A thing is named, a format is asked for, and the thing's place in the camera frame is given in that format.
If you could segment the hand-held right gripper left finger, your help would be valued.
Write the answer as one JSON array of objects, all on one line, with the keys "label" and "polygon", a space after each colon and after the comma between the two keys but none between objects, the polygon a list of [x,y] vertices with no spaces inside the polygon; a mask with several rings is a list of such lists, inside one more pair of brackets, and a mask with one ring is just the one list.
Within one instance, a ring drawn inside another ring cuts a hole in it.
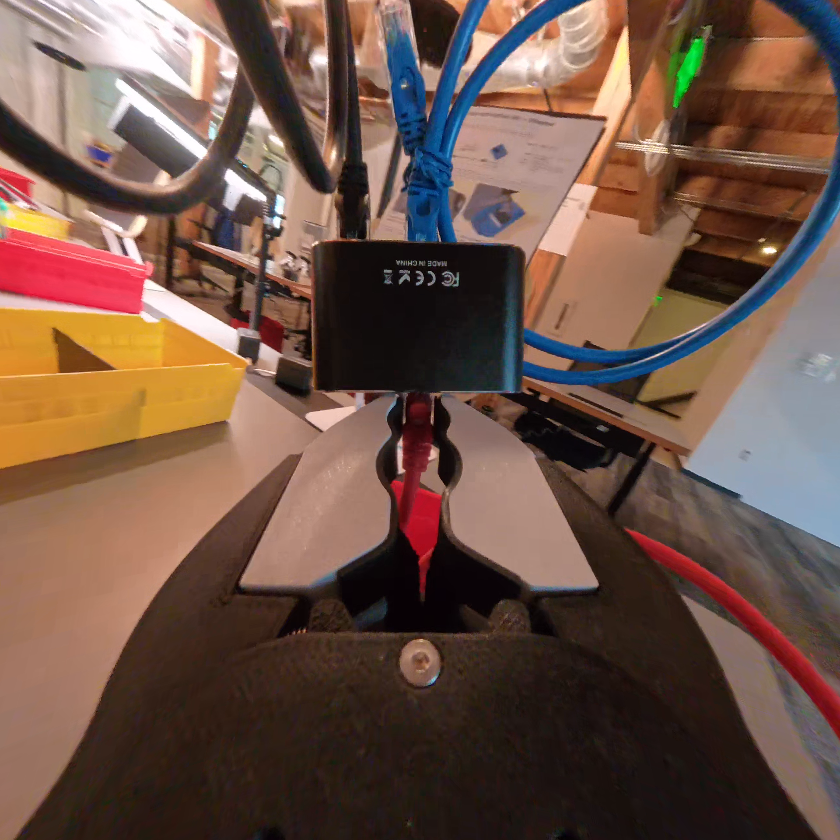
[{"label": "hand-held right gripper left finger", "polygon": [[403,402],[381,395],[304,450],[248,560],[249,594],[314,594],[389,552],[397,537],[391,488]]}]

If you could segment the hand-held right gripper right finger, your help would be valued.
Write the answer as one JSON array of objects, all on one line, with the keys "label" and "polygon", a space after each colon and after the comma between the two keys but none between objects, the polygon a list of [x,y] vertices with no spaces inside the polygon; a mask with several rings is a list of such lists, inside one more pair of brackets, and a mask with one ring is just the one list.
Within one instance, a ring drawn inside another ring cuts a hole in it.
[{"label": "hand-held right gripper right finger", "polygon": [[529,594],[594,593],[595,573],[531,449],[454,395],[438,398],[435,429],[454,546]]}]

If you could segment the black ethernet switch box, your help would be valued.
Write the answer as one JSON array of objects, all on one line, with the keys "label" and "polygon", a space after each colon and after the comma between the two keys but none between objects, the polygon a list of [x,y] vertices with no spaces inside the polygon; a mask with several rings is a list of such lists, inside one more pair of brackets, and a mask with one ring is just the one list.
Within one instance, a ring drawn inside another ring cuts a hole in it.
[{"label": "black ethernet switch box", "polygon": [[311,258],[316,389],[519,391],[520,247],[334,239],[316,243]]}]

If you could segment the long wooden table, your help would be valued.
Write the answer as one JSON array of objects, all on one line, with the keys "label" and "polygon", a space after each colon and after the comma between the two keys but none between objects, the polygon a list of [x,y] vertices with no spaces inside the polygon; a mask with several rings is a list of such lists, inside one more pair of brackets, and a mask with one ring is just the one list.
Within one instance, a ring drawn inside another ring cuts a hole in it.
[{"label": "long wooden table", "polygon": [[625,402],[592,386],[557,385],[525,378],[513,402],[569,428],[584,441],[602,446],[609,455],[632,460],[606,512],[614,518],[643,474],[654,451],[688,456],[690,447],[676,422],[640,403]]}]

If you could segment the black light stand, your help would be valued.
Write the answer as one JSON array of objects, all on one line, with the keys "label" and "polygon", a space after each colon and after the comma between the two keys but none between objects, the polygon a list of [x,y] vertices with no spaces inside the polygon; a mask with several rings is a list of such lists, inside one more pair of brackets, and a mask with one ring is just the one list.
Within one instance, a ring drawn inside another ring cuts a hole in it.
[{"label": "black light stand", "polygon": [[284,213],[277,209],[278,199],[281,197],[281,189],[279,185],[269,182],[269,172],[275,172],[281,177],[280,169],[273,163],[263,164],[259,170],[259,177],[267,183],[268,187],[273,187],[274,189],[269,191],[269,196],[266,199],[261,215],[257,273],[253,278],[252,284],[254,300],[248,316],[242,309],[245,292],[244,280],[237,281],[234,294],[234,303],[237,304],[234,315],[238,316],[236,319],[237,354],[245,358],[251,365],[256,365],[259,362],[259,351],[261,348],[260,324],[264,300],[269,290],[268,274],[270,271],[271,245],[282,233],[285,220]]}]

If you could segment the black bin divider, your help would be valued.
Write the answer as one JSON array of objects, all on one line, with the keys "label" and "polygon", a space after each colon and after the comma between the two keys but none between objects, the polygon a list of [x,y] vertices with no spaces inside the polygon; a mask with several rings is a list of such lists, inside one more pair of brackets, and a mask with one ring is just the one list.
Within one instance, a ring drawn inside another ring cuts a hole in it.
[{"label": "black bin divider", "polygon": [[53,328],[51,337],[56,349],[58,373],[99,373],[117,370],[62,331]]}]

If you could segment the white instruction poster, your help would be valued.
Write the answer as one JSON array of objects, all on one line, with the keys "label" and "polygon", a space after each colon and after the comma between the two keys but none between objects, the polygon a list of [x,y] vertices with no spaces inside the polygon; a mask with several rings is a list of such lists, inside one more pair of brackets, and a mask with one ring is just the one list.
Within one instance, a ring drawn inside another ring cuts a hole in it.
[{"label": "white instruction poster", "polygon": [[605,119],[474,107],[448,191],[458,242],[515,245],[530,259],[602,137]]}]

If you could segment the LED light panel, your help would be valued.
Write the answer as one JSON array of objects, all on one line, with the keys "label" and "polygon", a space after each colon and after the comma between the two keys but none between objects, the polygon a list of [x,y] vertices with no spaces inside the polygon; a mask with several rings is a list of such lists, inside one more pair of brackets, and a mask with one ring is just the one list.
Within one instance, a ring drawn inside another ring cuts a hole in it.
[{"label": "LED light panel", "polygon": [[[129,146],[172,178],[205,156],[211,141],[201,138],[162,100],[131,79],[120,77],[114,84],[121,98],[108,126]],[[278,194],[277,188],[234,158],[203,201],[235,210],[243,199],[262,204]]]}]

